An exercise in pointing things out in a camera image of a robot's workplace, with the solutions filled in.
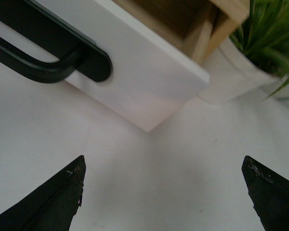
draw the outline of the black handle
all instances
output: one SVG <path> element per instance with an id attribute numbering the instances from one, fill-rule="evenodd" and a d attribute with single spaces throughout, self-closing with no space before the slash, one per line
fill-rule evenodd
<path id="1" fill-rule="evenodd" d="M 112 72 L 108 54 L 94 41 L 34 0 L 0 0 L 0 21 L 60 59 L 41 62 L 0 38 L 0 62 L 31 80 L 54 83 L 77 69 L 101 82 Z"/>
<path id="2" fill-rule="evenodd" d="M 54 63 L 39 61 L 0 38 L 0 62 L 19 74 L 41 83 L 55 83 L 68 77 L 80 64 L 83 49 L 77 47 Z"/>

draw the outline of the wooden panel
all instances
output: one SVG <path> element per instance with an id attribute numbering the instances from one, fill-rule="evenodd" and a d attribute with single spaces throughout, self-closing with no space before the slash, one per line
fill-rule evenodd
<path id="1" fill-rule="evenodd" d="M 205 56 L 217 11 L 212 3 L 205 2 L 182 43 L 181 51 L 198 64 Z"/>
<path id="2" fill-rule="evenodd" d="M 170 44 L 175 46 L 176 48 L 181 47 L 182 38 L 174 31 L 166 26 L 162 21 L 158 18 L 152 17 L 151 14 L 148 13 L 141 6 L 136 4 L 132 0 L 112 0 L 118 6 L 126 10 L 129 14 L 137 18 L 143 24 L 145 24 L 148 28 L 153 30 L 155 33 L 160 35 L 162 38 L 167 40 Z"/>
<path id="3" fill-rule="evenodd" d="M 244 22 L 250 12 L 249 0 L 210 0 L 238 25 Z"/>
<path id="4" fill-rule="evenodd" d="M 112 1 L 200 64 L 248 17 L 250 0 Z"/>
<path id="5" fill-rule="evenodd" d="M 238 24 L 228 17 L 223 12 L 219 11 L 216 24 L 213 28 L 211 38 L 208 42 L 207 51 L 205 53 L 204 59 L 209 57 L 209 55 L 229 36 L 231 35 Z"/>

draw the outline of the white table surface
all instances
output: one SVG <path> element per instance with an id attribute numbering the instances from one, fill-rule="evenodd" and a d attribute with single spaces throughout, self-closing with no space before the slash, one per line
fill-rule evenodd
<path id="1" fill-rule="evenodd" d="M 83 154 L 71 231 L 263 230 L 244 156 L 289 179 L 289 110 L 264 98 L 194 98 L 146 133 L 67 82 L 36 83 L 0 64 L 0 213 Z"/>

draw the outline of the white cabinet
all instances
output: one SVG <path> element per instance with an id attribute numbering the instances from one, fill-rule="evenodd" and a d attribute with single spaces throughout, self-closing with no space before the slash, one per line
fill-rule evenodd
<path id="1" fill-rule="evenodd" d="M 89 36 L 113 62 L 109 80 L 67 81 L 150 131 L 208 84 L 209 75 L 110 0 L 38 0 Z"/>

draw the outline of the white pot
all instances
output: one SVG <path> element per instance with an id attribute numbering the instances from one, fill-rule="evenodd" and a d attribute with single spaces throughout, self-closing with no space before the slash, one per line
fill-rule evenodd
<path id="1" fill-rule="evenodd" d="M 210 74 L 210 84 L 198 95 L 210 103 L 224 103 L 250 90 L 278 79 L 258 69 L 227 38 L 203 67 Z"/>

